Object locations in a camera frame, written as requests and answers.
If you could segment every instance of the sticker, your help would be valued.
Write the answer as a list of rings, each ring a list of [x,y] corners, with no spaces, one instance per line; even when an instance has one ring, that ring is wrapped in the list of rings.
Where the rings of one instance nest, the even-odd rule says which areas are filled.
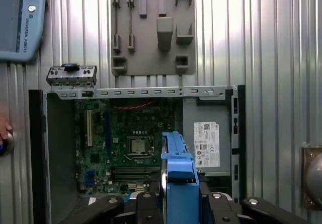
[[[195,122],[194,140],[196,167],[219,167],[219,125],[216,122]]]
[[[90,201],[89,201],[89,205],[93,204],[95,201],[96,201],[96,198],[91,197],[91,198],[90,198]]]

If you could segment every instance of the silver metal wall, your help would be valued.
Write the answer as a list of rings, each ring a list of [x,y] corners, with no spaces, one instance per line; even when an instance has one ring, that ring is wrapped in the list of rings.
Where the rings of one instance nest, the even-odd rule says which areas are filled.
[[[300,145],[321,143],[321,0],[196,0],[193,76],[114,77],[110,0],[48,0],[37,60],[0,63],[0,106],[15,129],[15,153],[0,160],[0,223],[32,223],[28,90],[48,90],[53,65],[99,67],[99,88],[247,86],[248,195],[313,223],[300,208]]]

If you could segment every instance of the expansion slot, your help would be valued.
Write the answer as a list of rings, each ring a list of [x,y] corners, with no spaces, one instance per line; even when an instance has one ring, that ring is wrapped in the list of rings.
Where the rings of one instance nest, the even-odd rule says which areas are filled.
[[[116,182],[147,181],[152,173],[159,172],[160,167],[115,167],[113,179]]]
[[[86,111],[86,120],[87,120],[87,146],[93,146],[93,111]]]

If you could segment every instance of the motherboard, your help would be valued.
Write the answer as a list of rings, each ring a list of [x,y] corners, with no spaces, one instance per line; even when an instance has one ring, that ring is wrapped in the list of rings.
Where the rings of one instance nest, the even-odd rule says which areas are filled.
[[[160,172],[162,132],[182,130],[182,101],[80,100],[75,122],[78,192],[128,195]]]

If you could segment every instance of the connector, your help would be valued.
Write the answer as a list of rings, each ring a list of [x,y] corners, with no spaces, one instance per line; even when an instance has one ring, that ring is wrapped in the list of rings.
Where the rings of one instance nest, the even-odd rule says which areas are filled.
[[[86,111],[86,120],[87,120],[87,146],[93,146],[93,111]]]

